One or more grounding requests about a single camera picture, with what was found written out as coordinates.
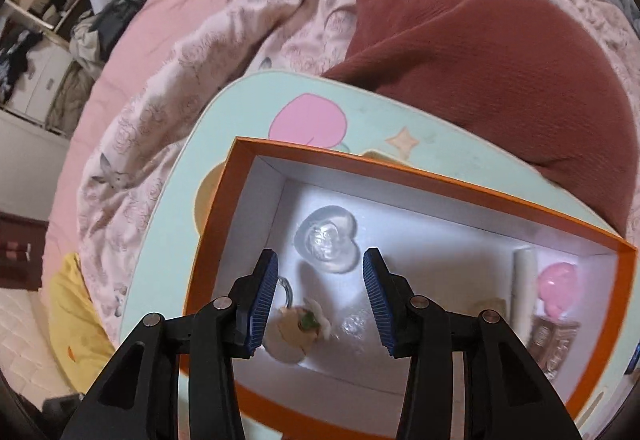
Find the white cabinet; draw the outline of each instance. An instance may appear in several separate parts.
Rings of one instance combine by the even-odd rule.
[[[28,53],[29,70],[15,84],[5,108],[44,124],[73,58],[64,48],[43,39]]]

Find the heart-shaped gel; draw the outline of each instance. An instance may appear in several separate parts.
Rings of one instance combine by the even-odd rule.
[[[538,297],[545,303],[545,314],[559,319],[580,295],[578,269],[571,263],[554,263],[538,276]]]
[[[337,205],[328,205],[313,211],[300,224],[293,246],[318,270],[347,272],[358,262],[358,246],[353,240],[355,230],[353,214]]]

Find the mint green tray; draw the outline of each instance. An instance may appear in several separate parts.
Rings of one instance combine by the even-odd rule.
[[[223,89],[194,127],[149,223],[124,311],[121,341],[146,313],[159,312],[166,318],[182,314],[199,239],[193,217],[196,192],[206,174],[225,160],[236,136],[271,137],[354,154],[379,153],[613,232],[591,209],[535,169],[450,123],[355,87],[263,71]],[[182,403],[187,384],[182,377]],[[250,431],[248,438],[280,437],[251,420],[245,428]]]

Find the pink bedsheet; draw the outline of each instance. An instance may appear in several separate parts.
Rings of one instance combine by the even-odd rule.
[[[77,251],[76,196],[87,158],[125,103],[159,70],[174,42],[220,10],[225,1],[148,0],[115,47],[84,108],[58,179],[43,258],[45,305],[49,281],[62,266],[63,256]]]

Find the yellow pillow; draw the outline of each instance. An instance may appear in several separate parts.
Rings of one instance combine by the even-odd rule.
[[[50,283],[49,338],[69,382],[86,393],[114,352],[86,290],[80,258],[67,254]]]

